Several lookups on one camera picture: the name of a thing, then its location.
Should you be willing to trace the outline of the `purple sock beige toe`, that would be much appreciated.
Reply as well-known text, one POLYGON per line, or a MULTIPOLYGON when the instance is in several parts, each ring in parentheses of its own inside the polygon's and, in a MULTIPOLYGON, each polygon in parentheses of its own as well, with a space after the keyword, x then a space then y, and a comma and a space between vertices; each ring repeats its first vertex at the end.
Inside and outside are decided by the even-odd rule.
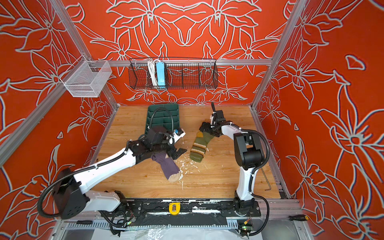
POLYGON ((155 153, 151 159, 161 166, 166 179, 173 183, 180 179, 181 171, 174 160, 166 152, 155 153))

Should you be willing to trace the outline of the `green striped sock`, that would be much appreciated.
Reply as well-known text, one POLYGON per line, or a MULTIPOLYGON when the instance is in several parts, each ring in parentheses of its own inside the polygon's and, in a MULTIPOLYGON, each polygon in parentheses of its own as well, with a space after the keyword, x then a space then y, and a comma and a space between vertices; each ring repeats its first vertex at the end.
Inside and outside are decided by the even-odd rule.
POLYGON ((203 122, 190 150, 191 160, 200 163, 205 157, 208 144, 215 137, 209 132, 210 130, 211 124, 203 122))

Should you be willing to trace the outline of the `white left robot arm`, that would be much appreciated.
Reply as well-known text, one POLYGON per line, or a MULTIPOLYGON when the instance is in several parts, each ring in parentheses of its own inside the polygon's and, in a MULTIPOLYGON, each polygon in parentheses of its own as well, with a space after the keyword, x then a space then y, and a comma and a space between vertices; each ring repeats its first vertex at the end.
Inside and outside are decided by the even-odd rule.
POLYGON ((92 188, 112 175, 138 165, 156 154, 164 153, 172 160, 183 155, 175 143, 185 136, 182 128, 168 131, 164 127, 150 128, 145 135, 114 155, 85 168, 71 171, 64 169, 56 181, 48 186, 37 203, 37 211, 44 218, 70 219, 82 212, 113 212, 123 203, 118 193, 95 192, 92 188))

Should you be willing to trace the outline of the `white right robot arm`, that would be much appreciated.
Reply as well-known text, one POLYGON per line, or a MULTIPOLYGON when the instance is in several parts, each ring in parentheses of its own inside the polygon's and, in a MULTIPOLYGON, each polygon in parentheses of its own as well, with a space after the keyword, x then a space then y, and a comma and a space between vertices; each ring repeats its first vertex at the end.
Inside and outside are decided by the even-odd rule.
POLYGON ((227 121, 223 111, 215 109, 214 103, 211 103, 211 107, 213 110, 211 122, 203 122, 200 131, 217 138, 227 136, 234 141, 235 160, 240 167, 240 177, 230 211, 244 216, 255 206, 255 178, 259 169, 270 159, 270 147, 260 132, 246 130, 227 121))

